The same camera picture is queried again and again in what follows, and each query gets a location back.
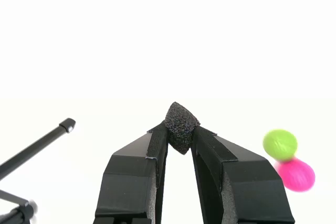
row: black rod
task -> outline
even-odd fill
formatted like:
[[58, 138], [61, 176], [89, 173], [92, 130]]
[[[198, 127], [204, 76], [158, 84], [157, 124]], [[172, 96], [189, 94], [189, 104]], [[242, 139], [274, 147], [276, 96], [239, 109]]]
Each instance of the black rod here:
[[4, 162], [0, 166], [0, 180], [2, 180], [8, 174], [13, 172], [18, 167], [20, 167], [20, 165], [24, 164], [30, 158], [35, 156], [37, 153], [39, 153], [41, 150], [43, 150], [57, 138], [64, 135], [65, 133], [70, 133], [74, 129], [75, 123], [76, 122], [71, 118], [65, 119], [63, 122], [59, 124], [57, 128], [50, 131], [47, 135], [43, 136], [35, 143], [28, 146], [23, 151], [21, 151], [14, 157]]

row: black sponge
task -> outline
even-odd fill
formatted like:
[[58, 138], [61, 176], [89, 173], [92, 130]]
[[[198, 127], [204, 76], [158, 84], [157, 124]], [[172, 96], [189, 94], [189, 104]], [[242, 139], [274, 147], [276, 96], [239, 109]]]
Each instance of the black sponge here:
[[175, 150], [186, 154], [192, 145], [193, 131], [200, 125], [197, 118], [185, 107], [174, 102], [168, 110], [164, 124], [169, 130], [168, 142]]

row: white backdrop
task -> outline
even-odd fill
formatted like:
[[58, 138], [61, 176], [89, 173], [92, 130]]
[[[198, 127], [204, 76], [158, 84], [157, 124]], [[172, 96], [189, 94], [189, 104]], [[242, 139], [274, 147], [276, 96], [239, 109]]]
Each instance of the white backdrop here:
[[[293, 215], [298, 224], [328, 222], [334, 3], [0, 0], [0, 163], [66, 117], [77, 121], [0, 188], [34, 199], [37, 224], [91, 224], [112, 153], [177, 101], [261, 155], [267, 131], [292, 131], [317, 176], [312, 191], [288, 192]], [[162, 224], [202, 223], [190, 153], [170, 150], [166, 172]], [[0, 201], [0, 212], [13, 207]]]

